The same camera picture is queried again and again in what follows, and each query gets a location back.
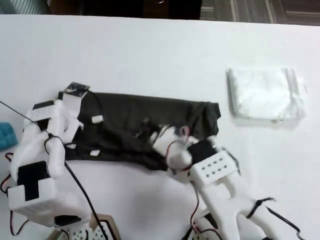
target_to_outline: robotic arm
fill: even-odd
[[[213,217],[213,224],[218,227],[215,229],[203,215],[197,219],[192,217],[191,226],[195,233],[203,233],[213,240],[239,240],[237,215],[241,214],[264,231],[265,240],[288,239],[283,231],[284,225],[279,221],[286,219],[265,205],[260,206],[271,198],[255,199],[240,175],[238,161],[218,146],[215,136],[197,140],[189,136],[188,127],[163,126],[158,132],[153,132],[149,140],[153,148],[165,157],[178,179],[193,184]],[[218,185],[225,185],[229,198],[220,196]],[[297,228],[297,236],[303,240],[299,233]]]
[[[71,142],[83,124],[61,100],[35,104],[27,117],[32,121],[24,121],[10,166],[17,184],[8,189],[10,209],[47,227],[68,228],[88,222],[88,203],[64,167],[63,143]]]
[[[10,209],[32,222],[59,229],[89,222],[88,203],[64,168],[64,144],[73,141],[83,124],[61,100],[35,104],[27,117],[10,166],[17,185],[8,189]],[[262,201],[252,195],[239,174],[237,161],[218,146],[214,136],[198,140],[185,126],[146,125],[137,137],[151,142],[180,181],[193,184],[213,218],[208,221],[205,214],[197,218],[192,214],[195,233],[212,240],[239,240],[236,217],[241,214],[264,231],[266,240],[287,239],[276,217],[284,218],[266,206],[258,207]],[[229,198],[218,194],[218,185],[225,185]]]

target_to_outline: black cable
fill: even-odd
[[[98,130],[98,132],[100,133],[100,136],[98,137],[97,140],[95,141],[88,141],[86,144],[87,145],[92,145],[92,144],[96,144],[98,142],[100,142],[100,140],[104,137],[103,134],[104,134],[104,111],[103,111],[103,107],[102,107],[102,103],[98,97],[98,95],[93,92],[93,91],[90,91],[88,89],[75,89],[74,92],[87,92],[87,93],[90,93],[96,100],[97,104],[98,104],[98,107],[99,107],[99,112],[100,112],[100,115],[102,116],[102,122],[100,123],[100,129]]]
[[[296,230],[296,236],[300,239],[300,240],[305,240],[304,238],[302,238],[300,236],[301,230],[299,227],[297,227],[295,224],[293,224],[291,221],[289,221],[288,219],[286,219],[285,217],[281,216],[279,213],[277,213],[276,211],[272,210],[269,207],[266,207],[268,209],[268,211],[276,216],[278,219],[280,219],[281,221],[283,221],[284,223],[288,224],[290,227],[292,227],[294,230]]]
[[[267,198],[264,198],[264,199],[260,199],[260,200],[257,200],[251,210],[251,212],[246,216],[247,219],[251,218],[253,214],[255,214],[256,210],[258,209],[258,207],[261,206],[261,204],[263,202],[266,202],[266,201],[275,201],[275,199],[273,197],[267,197]]]
[[[239,164],[238,159],[236,159],[225,147],[222,147],[221,149],[224,150],[224,151],[226,151],[226,153],[232,158],[232,160],[233,160],[234,163],[235,163],[236,168],[238,169],[239,175],[241,175],[240,164]]]
[[[67,236],[67,240],[70,240],[70,235],[66,230],[61,229],[61,232],[63,232]]]
[[[247,219],[251,218],[253,216],[253,214],[255,214],[257,208],[259,206],[261,206],[261,204],[263,202],[266,202],[266,201],[274,201],[275,199],[273,197],[267,197],[267,198],[264,198],[264,199],[260,199],[260,200],[257,200],[251,210],[251,212],[248,214],[248,216],[246,216]],[[271,208],[267,207],[266,206],[266,209],[268,209],[268,211],[276,216],[278,219],[280,219],[281,221],[283,221],[284,223],[288,224],[290,227],[292,227],[294,230],[296,230],[296,236],[300,239],[300,240],[305,240],[304,238],[302,238],[300,236],[300,233],[301,233],[301,230],[299,227],[297,227],[295,224],[293,224],[291,221],[289,221],[288,219],[286,219],[284,216],[281,216],[279,213],[277,213],[276,211],[272,210]]]
[[[14,111],[15,113],[19,114],[20,116],[24,117],[25,119],[28,119],[29,121],[31,121],[32,123],[34,123],[35,125],[37,125],[37,126],[39,127],[38,123],[36,123],[35,121],[31,120],[31,119],[28,118],[27,116],[23,115],[22,113],[18,112],[17,110],[13,109],[12,107],[10,107],[9,105],[5,104],[5,103],[2,102],[2,101],[0,101],[0,103],[3,104],[3,105],[5,105],[7,108],[11,109],[11,110]],[[45,149],[45,151],[46,151],[48,154],[49,154],[49,152],[48,152],[48,150],[47,150],[47,148],[46,148],[46,144],[47,144],[48,140],[51,139],[51,138],[58,138],[58,139],[61,141],[61,143],[62,143],[62,145],[63,145],[63,147],[64,147],[64,142],[62,141],[62,139],[61,139],[59,136],[53,135],[52,133],[48,132],[46,129],[43,129],[43,131],[45,131],[45,132],[48,133],[48,139],[46,139],[45,142],[44,142],[44,149]],[[90,206],[90,208],[91,208],[92,214],[93,214],[93,216],[94,216],[94,218],[95,218],[98,226],[99,226],[100,229],[101,229],[101,232],[102,232],[103,236],[105,237],[106,240],[108,240],[108,236],[107,236],[104,228],[102,227],[102,225],[101,225],[101,223],[100,223],[100,221],[99,221],[99,218],[98,218],[98,216],[97,216],[97,214],[96,214],[96,211],[95,211],[95,209],[94,209],[94,206],[92,205],[91,200],[90,200],[90,198],[89,198],[86,190],[85,190],[84,187],[81,185],[81,183],[80,183],[80,181],[78,180],[77,176],[76,176],[76,175],[74,174],[74,172],[71,170],[71,168],[69,167],[69,165],[67,164],[66,161],[64,161],[64,166],[65,166],[66,169],[69,171],[69,173],[71,174],[71,176],[73,177],[73,179],[74,179],[75,182],[78,184],[78,186],[79,186],[79,188],[81,189],[81,191],[83,192],[86,200],[87,200],[88,203],[89,203],[89,206]]]
[[[16,114],[19,114],[20,116],[24,117],[25,119],[28,119],[30,122],[34,123],[35,125],[37,125],[37,126],[39,127],[39,125],[38,125],[38,123],[37,123],[37,122],[35,122],[35,121],[31,120],[29,117],[27,117],[27,116],[23,115],[22,113],[18,112],[18,111],[17,111],[17,110],[15,110],[15,109],[13,109],[13,108],[12,108],[12,107],[10,107],[9,105],[5,104],[3,101],[0,101],[0,104],[5,105],[7,108],[11,109],[11,110],[12,110],[12,111],[14,111]]]
[[[85,198],[86,198],[86,200],[87,200],[87,202],[88,202],[88,204],[89,204],[89,206],[90,206],[90,208],[91,208],[92,214],[93,214],[93,216],[94,216],[94,218],[95,218],[95,220],[96,220],[99,228],[101,229],[101,232],[102,232],[103,236],[105,237],[106,240],[108,240],[108,236],[107,236],[104,228],[102,227],[102,225],[101,225],[101,223],[100,223],[100,220],[99,220],[99,218],[98,218],[98,216],[97,216],[96,210],[95,210],[94,206],[92,205],[91,200],[90,200],[90,198],[89,198],[86,190],[84,189],[84,187],[82,186],[82,184],[81,184],[80,181],[78,180],[77,176],[74,174],[74,172],[73,172],[72,169],[69,167],[69,165],[67,164],[66,161],[64,161],[64,166],[65,166],[65,168],[68,170],[68,172],[71,174],[71,176],[73,177],[73,179],[75,180],[75,182],[78,184],[79,188],[81,189],[83,195],[85,196]]]

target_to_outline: white block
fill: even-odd
[[[228,153],[220,151],[193,165],[190,169],[190,177],[197,186],[203,188],[237,170],[234,160]]]

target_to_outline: red wire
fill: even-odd
[[[218,236],[218,238],[219,238],[220,240],[222,240],[222,238],[221,238],[220,234],[218,233],[218,231],[215,230],[215,229],[213,229],[213,228],[208,228],[208,229],[205,229],[205,230],[203,230],[203,231],[199,231],[196,227],[194,227],[194,221],[193,221],[193,219],[194,219],[194,216],[195,216],[195,214],[196,214],[196,212],[197,212],[197,210],[198,210],[199,202],[200,202],[200,201],[199,201],[199,195],[198,195],[196,186],[194,185],[193,182],[191,182],[191,184],[192,184],[192,186],[193,186],[193,188],[194,188],[195,195],[196,195],[196,206],[195,206],[195,209],[194,209],[194,211],[193,211],[193,213],[191,214],[191,217],[190,217],[190,225],[191,225],[192,230],[193,230],[195,233],[197,233],[197,234],[203,234],[203,233],[205,233],[205,232],[214,232],[214,233]]]
[[[10,210],[10,233],[12,236],[17,236],[21,233],[22,229],[26,225],[27,222],[29,222],[29,219],[27,219],[24,223],[22,223],[19,230],[15,233],[14,226],[13,226],[13,218],[14,218],[14,212]]]
[[[9,161],[11,162],[11,157],[13,156],[14,154],[12,152],[7,152],[4,157]],[[4,185],[7,183],[7,181],[11,178],[11,174],[9,173],[8,176],[6,176],[4,178],[4,180],[1,182],[0,184],[0,190],[6,194],[6,196],[8,196],[8,189],[10,188],[9,186],[4,189]],[[14,231],[14,226],[13,226],[13,219],[14,219],[14,212],[12,210],[10,210],[10,233],[12,236],[17,236],[21,233],[21,231],[23,230],[24,226],[26,225],[27,222],[29,222],[29,219],[27,219],[22,225],[21,227],[19,228],[19,230],[15,233]]]
[[[7,152],[4,157],[11,163],[11,157],[9,157],[9,155],[12,157],[14,154],[12,152]]]
[[[7,182],[10,178],[11,178],[11,174],[9,173],[9,175],[6,176],[6,177],[3,179],[3,181],[1,182],[1,184],[0,184],[0,190],[1,190],[1,192],[3,192],[4,194],[8,194],[8,188],[9,188],[9,187],[7,187],[6,189],[4,189],[4,185],[6,184],[6,182]]]
[[[169,155],[169,150],[170,150],[170,147],[171,147],[171,145],[172,144],[174,144],[174,143],[180,143],[181,141],[180,140],[174,140],[173,142],[171,142],[170,144],[169,144],[169,146],[167,147],[167,149],[166,149],[166,154],[165,154],[165,161],[166,162],[168,162],[168,155]],[[174,170],[179,170],[179,171],[186,171],[186,170],[189,170],[191,168],[191,166],[187,166],[187,167],[185,167],[185,168],[183,168],[183,169],[174,169]]]

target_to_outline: black strap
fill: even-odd
[[[246,216],[247,219],[251,218],[253,214],[255,214],[256,210],[258,209],[258,207],[261,206],[261,204],[263,202],[266,202],[266,201],[274,201],[275,199],[273,197],[267,197],[267,198],[264,198],[264,199],[260,199],[260,200],[257,200],[255,202],[255,205],[253,206],[251,212],[248,214],[248,216]]]

